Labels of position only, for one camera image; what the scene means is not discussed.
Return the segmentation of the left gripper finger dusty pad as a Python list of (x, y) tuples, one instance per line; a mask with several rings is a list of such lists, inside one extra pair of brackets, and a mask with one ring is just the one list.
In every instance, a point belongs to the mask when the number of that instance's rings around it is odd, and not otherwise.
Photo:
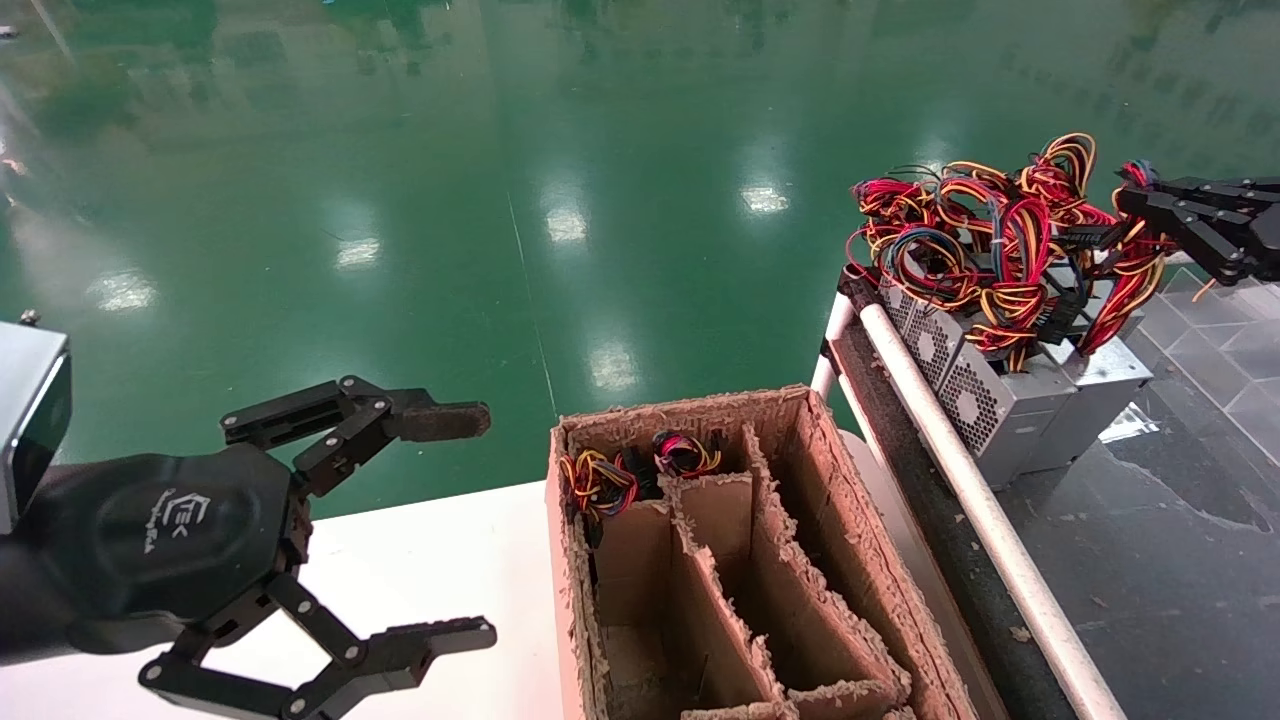
[(293, 466), (300, 486), (316, 497), (332, 492), (397, 439), (468, 439), (484, 436), (490, 425), (485, 402), (440, 404), (424, 388), (384, 389), (357, 375), (242, 407), (221, 419), (228, 445), (269, 451), (314, 437)]

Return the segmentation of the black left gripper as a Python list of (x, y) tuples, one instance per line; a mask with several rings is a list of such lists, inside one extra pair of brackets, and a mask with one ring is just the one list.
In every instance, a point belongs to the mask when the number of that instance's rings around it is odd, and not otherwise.
[[(293, 492), (289, 468), (251, 445), (51, 468), (26, 512), (26, 653), (133, 653), (177, 638), (138, 675), (172, 705), (340, 719), (374, 694), (420, 687), (442, 656), (497, 643), (485, 618), (358, 638), (296, 577), (270, 577), (283, 569)], [(251, 614), (275, 610), (328, 655), (315, 678), (289, 688), (204, 666)]]

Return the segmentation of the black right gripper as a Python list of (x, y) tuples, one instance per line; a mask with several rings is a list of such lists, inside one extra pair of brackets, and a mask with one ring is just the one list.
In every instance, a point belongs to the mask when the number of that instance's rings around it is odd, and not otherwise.
[(1267, 281), (1267, 258), (1280, 249), (1277, 202), (1277, 177), (1160, 179), (1155, 188), (1120, 188), (1116, 197), (1119, 211), (1172, 241), (1224, 287)]

